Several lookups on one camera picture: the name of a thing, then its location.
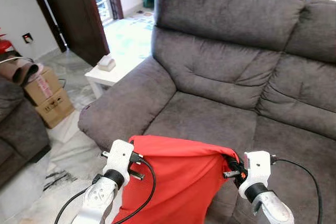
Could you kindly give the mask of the red fire extinguisher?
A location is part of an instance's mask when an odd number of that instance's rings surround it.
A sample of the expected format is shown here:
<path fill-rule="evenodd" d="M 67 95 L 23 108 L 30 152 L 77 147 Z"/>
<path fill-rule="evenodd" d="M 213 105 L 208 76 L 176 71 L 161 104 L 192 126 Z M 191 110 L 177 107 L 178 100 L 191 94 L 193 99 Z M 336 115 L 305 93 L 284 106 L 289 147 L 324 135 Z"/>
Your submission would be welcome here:
<path fill-rule="evenodd" d="M 0 54 L 15 50 L 12 42 L 4 38 L 5 35 L 5 33 L 0 33 Z"/>

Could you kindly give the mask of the cardboard box with black marks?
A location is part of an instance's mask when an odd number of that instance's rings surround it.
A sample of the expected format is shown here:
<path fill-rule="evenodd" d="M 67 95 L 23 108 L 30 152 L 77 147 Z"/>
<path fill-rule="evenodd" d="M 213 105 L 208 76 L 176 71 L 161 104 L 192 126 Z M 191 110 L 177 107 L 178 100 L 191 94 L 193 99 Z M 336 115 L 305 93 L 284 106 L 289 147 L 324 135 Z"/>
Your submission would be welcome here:
<path fill-rule="evenodd" d="M 75 110 L 70 102 L 67 92 L 60 88 L 52 97 L 35 106 L 37 113 L 40 114 L 44 125 L 48 129 L 53 129 L 63 119 L 68 117 Z"/>

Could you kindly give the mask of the brown rolled mat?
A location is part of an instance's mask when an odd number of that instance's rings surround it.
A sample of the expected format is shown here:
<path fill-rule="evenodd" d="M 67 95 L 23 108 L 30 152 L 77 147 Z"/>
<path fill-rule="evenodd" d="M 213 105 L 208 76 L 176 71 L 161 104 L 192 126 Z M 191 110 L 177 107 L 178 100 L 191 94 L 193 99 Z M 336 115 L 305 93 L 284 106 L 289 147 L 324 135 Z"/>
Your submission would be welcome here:
<path fill-rule="evenodd" d="M 9 58 L 0 62 L 0 76 L 21 87 L 34 80 L 43 69 L 42 63 L 37 63 L 31 58 Z"/>

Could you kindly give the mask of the dark brown wooden door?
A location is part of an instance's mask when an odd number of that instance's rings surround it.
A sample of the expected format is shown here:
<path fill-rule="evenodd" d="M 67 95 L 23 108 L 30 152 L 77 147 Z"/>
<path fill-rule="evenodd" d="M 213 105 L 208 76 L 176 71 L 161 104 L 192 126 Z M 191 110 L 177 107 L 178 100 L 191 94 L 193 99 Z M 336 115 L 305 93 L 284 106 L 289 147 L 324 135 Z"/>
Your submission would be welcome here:
<path fill-rule="evenodd" d="M 91 66 L 110 53 L 95 0 L 46 0 L 65 44 Z"/>

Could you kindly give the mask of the red pillow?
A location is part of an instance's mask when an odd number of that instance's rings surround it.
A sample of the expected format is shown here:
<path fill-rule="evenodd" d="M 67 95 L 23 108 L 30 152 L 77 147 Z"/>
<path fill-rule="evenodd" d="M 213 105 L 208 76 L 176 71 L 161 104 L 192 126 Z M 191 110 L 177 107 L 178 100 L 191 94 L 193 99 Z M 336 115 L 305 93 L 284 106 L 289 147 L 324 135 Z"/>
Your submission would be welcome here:
<path fill-rule="evenodd" d="M 233 149 L 155 135 L 130 138 L 134 152 L 153 166 L 156 188 L 148 205 L 123 224 L 204 224 L 208 207 L 230 171 Z"/>

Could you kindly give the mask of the white side table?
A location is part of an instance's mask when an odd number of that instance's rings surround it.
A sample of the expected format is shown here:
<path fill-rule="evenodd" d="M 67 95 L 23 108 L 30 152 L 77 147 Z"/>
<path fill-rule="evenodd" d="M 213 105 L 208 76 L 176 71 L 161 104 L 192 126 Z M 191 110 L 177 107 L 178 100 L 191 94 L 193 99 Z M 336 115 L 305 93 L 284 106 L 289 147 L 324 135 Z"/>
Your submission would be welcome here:
<path fill-rule="evenodd" d="M 100 70 L 99 67 L 93 67 L 85 74 L 86 79 L 91 86 L 94 96 L 99 99 L 104 93 L 103 87 L 112 87 L 116 82 L 124 78 L 131 70 L 136 68 L 142 58 L 120 58 L 115 59 L 115 68 L 110 71 Z"/>

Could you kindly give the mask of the dark grey fabric sofa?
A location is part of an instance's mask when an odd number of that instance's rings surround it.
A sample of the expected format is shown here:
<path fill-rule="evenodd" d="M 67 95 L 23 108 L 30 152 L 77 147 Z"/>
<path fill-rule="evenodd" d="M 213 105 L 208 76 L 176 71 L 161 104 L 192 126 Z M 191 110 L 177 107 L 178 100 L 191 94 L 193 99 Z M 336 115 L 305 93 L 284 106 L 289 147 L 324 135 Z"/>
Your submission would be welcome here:
<path fill-rule="evenodd" d="M 156 0 L 151 55 L 82 109 L 104 151 L 158 135 L 267 151 L 300 224 L 336 224 L 336 3 Z"/>
<path fill-rule="evenodd" d="M 0 78 L 0 187 L 50 149 L 43 120 L 23 88 Z"/>

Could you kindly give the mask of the beige tissue box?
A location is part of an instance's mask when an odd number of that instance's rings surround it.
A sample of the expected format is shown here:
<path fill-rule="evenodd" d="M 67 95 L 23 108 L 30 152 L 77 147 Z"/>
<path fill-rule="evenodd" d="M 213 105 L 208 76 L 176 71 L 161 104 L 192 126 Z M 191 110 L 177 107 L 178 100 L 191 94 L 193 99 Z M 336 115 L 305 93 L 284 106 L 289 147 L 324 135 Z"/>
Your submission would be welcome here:
<path fill-rule="evenodd" d="M 116 61 L 112 55 L 103 56 L 97 64 L 98 69 L 101 71 L 111 71 L 116 66 Z"/>

